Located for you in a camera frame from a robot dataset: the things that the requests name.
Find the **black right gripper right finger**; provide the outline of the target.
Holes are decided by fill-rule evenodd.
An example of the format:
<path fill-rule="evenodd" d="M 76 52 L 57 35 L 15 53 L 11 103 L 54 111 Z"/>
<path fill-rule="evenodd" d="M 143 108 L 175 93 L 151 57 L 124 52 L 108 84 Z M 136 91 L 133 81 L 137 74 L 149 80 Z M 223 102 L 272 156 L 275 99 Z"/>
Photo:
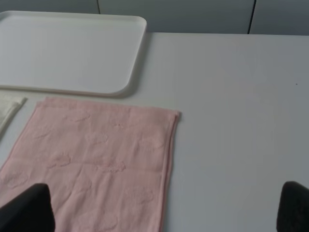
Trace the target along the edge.
<path fill-rule="evenodd" d="M 278 232 L 309 231 L 309 189 L 295 182 L 284 183 L 277 213 Z"/>

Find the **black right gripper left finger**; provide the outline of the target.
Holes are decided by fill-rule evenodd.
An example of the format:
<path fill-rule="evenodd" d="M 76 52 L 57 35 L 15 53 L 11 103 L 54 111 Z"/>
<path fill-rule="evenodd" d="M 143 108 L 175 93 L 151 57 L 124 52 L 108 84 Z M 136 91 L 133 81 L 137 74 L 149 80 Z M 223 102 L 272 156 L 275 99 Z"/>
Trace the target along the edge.
<path fill-rule="evenodd" d="M 0 208 L 2 232 L 54 232 L 55 228 L 47 184 L 32 185 Z"/>

